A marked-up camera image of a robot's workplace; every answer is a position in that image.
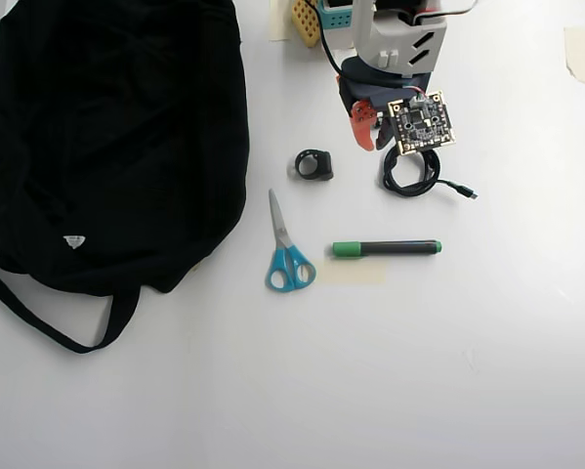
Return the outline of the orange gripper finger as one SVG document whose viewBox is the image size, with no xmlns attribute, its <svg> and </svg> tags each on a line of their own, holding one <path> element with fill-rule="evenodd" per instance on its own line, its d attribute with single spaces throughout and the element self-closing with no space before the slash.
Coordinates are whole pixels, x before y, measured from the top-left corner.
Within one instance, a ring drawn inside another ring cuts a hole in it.
<svg viewBox="0 0 585 469">
<path fill-rule="evenodd" d="M 374 151 L 375 145 L 371 137 L 371 129 L 376 125 L 377 111 L 368 100 L 353 104 L 350 123 L 357 144 L 366 151 Z"/>
</svg>

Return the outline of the grey blue gripper body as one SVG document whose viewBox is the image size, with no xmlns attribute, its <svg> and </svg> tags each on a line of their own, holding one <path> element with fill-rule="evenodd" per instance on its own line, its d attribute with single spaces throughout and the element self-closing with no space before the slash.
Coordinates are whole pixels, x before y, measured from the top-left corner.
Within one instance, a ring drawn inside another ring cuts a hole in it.
<svg viewBox="0 0 585 469">
<path fill-rule="evenodd" d="M 349 117 L 357 102 L 368 101 L 378 111 L 386 111 L 387 104 L 399 99 L 409 99 L 415 95 L 410 86 L 427 91 L 431 73 L 417 73 L 403 76 L 388 73 L 367 65 L 361 58 L 354 56 L 345 59 L 338 75 L 339 94 Z"/>
</svg>

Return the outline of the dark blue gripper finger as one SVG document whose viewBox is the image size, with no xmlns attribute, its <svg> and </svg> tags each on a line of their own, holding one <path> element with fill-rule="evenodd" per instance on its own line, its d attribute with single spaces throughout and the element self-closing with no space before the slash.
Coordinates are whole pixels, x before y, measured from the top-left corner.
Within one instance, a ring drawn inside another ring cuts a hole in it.
<svg viewBox="0 0 585 469">
<path fill-rule="evenodd" d="M 395 136 L 392 120 L 389 116 L 377 118 L 374 129 L 378 131 L 375 139 L 376 148 L 384 148 Z"/>
</svg>

